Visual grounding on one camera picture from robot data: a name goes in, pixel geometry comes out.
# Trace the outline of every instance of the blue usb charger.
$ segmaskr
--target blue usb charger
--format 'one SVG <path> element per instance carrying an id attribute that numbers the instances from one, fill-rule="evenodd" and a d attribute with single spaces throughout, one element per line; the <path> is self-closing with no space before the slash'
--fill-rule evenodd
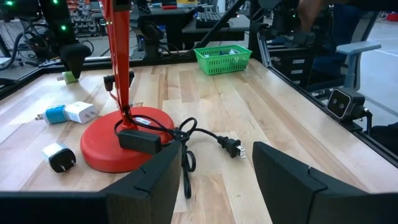
<path id="1" fill-rule="evenodd" d="M 52 106 L 47 108 L 44 113 L 38 114 L 36 121 L 43 119 L 47 124 L 57 124 L 67 121 L 65 116 L 65 105 Z"/>

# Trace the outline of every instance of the metal frame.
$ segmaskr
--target metal frame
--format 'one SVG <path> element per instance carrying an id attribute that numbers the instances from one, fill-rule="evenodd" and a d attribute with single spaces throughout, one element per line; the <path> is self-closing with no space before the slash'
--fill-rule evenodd
<path id="1" fill-rule="evenodd" d="M 238 0 L 234 4 L 234 6 L 228 10 L 224 14 L 224 16 L 218 21 L 218 23 L 210 30 L 206 36 L 202 39 L 199 44 L 196 44 L 195 48 L 205 47 L 209 41 L 216 35 L 216 33 L 222 28 L 223 24 L 227 23 L 227 21 L 232 18 L 233 14 L 239 10 L 240 6 L 244 4 L 245 0 Z M 259 9 L 260 5 L 258 4 L 258 0 L 251 0 L 251 8 L 250 15 L 253 15 L 255 9 Z M 252 20 L 257 20 L 261 15 L 257 15 L 257 18 L 252 18 Z M 250 31 L 249 31 L 249 48 L 253 51 L 252 57 L 257 59 L 258 61 L 262 61 L 261 53 L 264 53 L 264 49 L 261 47 L 266 47 L 266 45 L 262 45 L 259 41 L 259 36 L 257 32 L 253 32 L 254 30 L 258 30 L 259 24 L 251 22 Z M 187 62 L 196 62 L 195 55 L 188 54 L 186 56 L 179 57 L 164 57 L 160 58 L 160 60 L 130 60 L 130 67 L 138 67 L 138 66 L 147 66 L 147 65 L 165 65 L 165 64 L 173 64 L 173 63 L 187 63 Z M 276 74 L 279 78 L 285 81 L 288 85 L 290 85 L 294 90 L 300 93 L 302 96 L 306 97 L 311 103 L 317 106 L 324 113 L 327 113 L 325 105 L 323 105 L 319 100 L 317 100 L 314 96 L 312 96 L 309 92 L 305 91 L 302 87 L 294 84 L 291 80 L 281 74 L 278 70 L 276 70 L 272 64 L 267 63 L 267 61 L 263 61 L 263 64 L 267 65 L 267 68 Z M 110 58 L 96 58 L 96 59 L 88 59 L 83 65 L 83 70 L 99 70 L 99 69 L 112 69 L 112 63 Z M 4 86 L 0 88 L 0 100 L 14 93 L 15 91 L 23 88 L 31 81 L 39 78 L 41 75 L 47 73 L 56 73 L 56 72 L 64 72 L 65 68 L 61 64 L 61 62 L 51 63 L 49 65 L 43 65 L 40 68 L 26 74 L 23 78 L 18 80 L 16 84 Z M 359 140 L 368 145 L 371 149 L 375 150 L 380 156 L 385 158 L 388 162 L 390 162 L 395 167 L 398 167 L 398 156 L 394 155 L 391 151 L 380 145 L 374 139 L 370 138 L 368 135 L 364 134 L 362 131 L 353 131 L 351 132 L 354 136 L 356 136 Z"/>

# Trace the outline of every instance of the wooden table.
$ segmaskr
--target wooden table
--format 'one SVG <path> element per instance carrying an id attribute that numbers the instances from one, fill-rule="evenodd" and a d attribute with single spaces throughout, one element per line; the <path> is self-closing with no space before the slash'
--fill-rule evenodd
<path id="1" fill-rule="evenodd" d="M 173 223 L 271 223 L 252 166 L 252 144 L 279 150 L 368 192 L 398 190 L 398 169 L 321 112 L 279 77 L 252 60 L 245 72 L 207 76 L 196 63 L 133 68 L 131 100 L 161 108 L 175 124 L 194 116 L 198 126 L 240 138 L 248 158 L 231 159 L 215 140 L 195 133 L 188 142 L 197 157 L 192 198 L 182 182 Z M 44 75 L 0 102 L 0 190 L 100 190 L 125 174 L 90 169 L 79 149 L 90 124 L 48 126 L 35 121 L 46 106 L 93 103 L 100 115 L 116 110 L 103 86 L 111 70 L 83 72 L 79 83 Z M 77 165 L 54 173 L 41 150 L 60 141 Z"/>

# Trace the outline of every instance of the gray floor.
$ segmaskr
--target gray floor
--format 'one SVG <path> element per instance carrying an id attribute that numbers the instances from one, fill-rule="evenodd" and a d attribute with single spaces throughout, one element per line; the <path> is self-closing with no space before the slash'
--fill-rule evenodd
<path id="1" fill-rule="evenodd" d="M 17 24 L 0 24 L 0 32 L 8 44 L 21 31 Z M 109 56 L 106 52 L 109 44 L 107 37 L 80 38 L 80 41 L 90 40 L 95 49 L 94 57 Z M 361 59 L 361 89 L 360 93 L 366 96 L 366 106 L 373 112 L 374 125 L 387 125 L 398 122 L 398 22 L 378 21 L 369 36 L 369 40 L 379 42 L 382 48 L 366 52 Z M 130 52 L 136 48 L 136 38 L 131 32 Z M 239 44 L 248 46 L 248 35 L 244 41 L 226 41 L 221 45 Z M 211 42 L 209 46 L 220 45 L 220 42 Z M 13 65 L 11 69 L 0 71 L 0 76 L 21 77 L 34 67 Z"/>
<path id="2" fill-rule="evenodd" d="M 369 36 L 382 45 L 361 58 L 361 89 L 373 125 L 398 122 L 398 22 L 378 21 Z"/>

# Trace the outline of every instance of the green plastic basket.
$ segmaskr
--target green plastic basket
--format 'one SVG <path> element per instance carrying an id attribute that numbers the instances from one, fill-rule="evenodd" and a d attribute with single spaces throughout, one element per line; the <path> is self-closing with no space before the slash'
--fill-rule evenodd
<path id="1" fill-rule="evenodd" d="M 237 54 L 229 54 L 231 50 L 237 50 Z M 251 50 L 239 45 L 205 47 L 194 49 L 199 67 L 207 75 L 216 75 L 226 72 L 237 72 L 246 69 L 249 63 Z"/>

